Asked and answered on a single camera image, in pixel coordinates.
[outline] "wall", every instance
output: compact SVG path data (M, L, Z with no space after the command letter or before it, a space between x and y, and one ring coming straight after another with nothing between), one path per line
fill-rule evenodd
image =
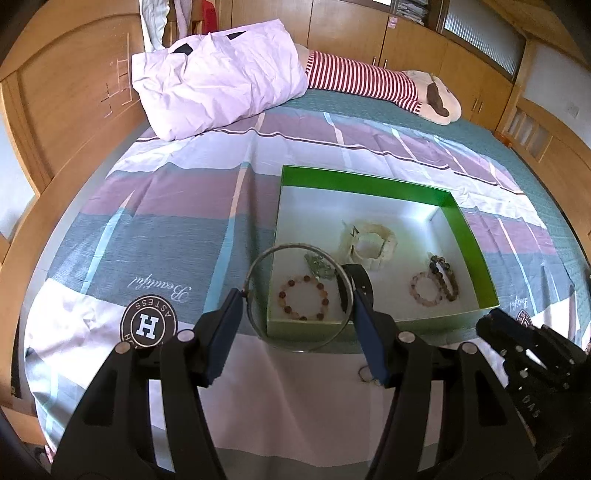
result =
M33 189L14 156L0 119L0 233L6 238L12 238L14 228L33 196Z
M563 121L591 148L591 72L539 44L523 96ZM577 118L570 109L579 109Z

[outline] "sticker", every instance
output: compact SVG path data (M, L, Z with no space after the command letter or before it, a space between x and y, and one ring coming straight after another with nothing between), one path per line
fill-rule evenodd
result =
M521 309L521 311L517 314L517 318L515 320L517 320L517 322L522 324L524 327L533 326L534 324L531 321L530 314L527 313L524 309Z
M121 319L121 340L134 348L162 345L177 333L177 314L168 300L158 295L138 297Z

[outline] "striped bed sheet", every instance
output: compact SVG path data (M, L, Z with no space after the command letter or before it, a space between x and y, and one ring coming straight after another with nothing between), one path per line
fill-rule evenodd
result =
M445 188L472 228L501 307L525 310L586 345L576 292L545 224L494 159L438 135L382 122L277 107L197 137L143 135L82 208L38 293L25 332L25 370L56 448L68 418L119 341L124 308L144 293L171 300L190 328L242 284L272 245L284 164L372 174ZM473 330L428 338L474 339ZM479 339L501 381L501 358ZM243 319L226 368L201 390L229 478L362 478L392 392L360 382L357 349L297 354L267 347ZM151 382L158 463L172 468L159 382ZM441 397L434 382L432 398ZM436 450L437 401L423 466Z

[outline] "metal bolt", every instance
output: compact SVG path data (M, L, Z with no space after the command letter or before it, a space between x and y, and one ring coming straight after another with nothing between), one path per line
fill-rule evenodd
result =
M131 350L131 345L128 342L119 342L115 345L115 352L117 353L127 353Z
M190 342L195 338L195 333L192 330L181 330L177 334L177 338L180 342Z
M462 350L464 350L468 355L474 355L478 351L478 347L472 342L466 342L462 344Z
M400 332L398 334L398 340L404 343L413 343L415 340L414 333L412 332Z

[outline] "wooden ceiling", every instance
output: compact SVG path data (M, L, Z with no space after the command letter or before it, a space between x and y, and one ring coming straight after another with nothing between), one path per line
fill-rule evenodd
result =
M587 68L583 53L563 23L543 0L482 0L528 38L560 50Z

